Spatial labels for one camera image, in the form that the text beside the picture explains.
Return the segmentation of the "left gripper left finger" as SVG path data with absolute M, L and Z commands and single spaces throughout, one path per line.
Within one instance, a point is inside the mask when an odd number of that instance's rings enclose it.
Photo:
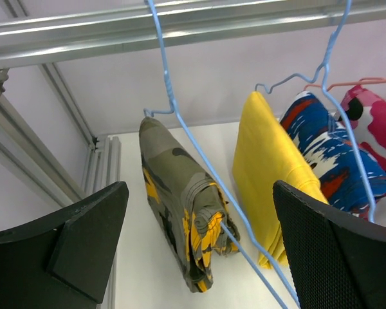
M 0 308 L 96 308 L 104 300 L 125 182 L 0 232 Z

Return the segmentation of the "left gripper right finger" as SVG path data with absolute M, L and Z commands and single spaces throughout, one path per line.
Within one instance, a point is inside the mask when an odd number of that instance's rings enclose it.
M 386 227 L 273 184 L 301 308 L 386 308 Z

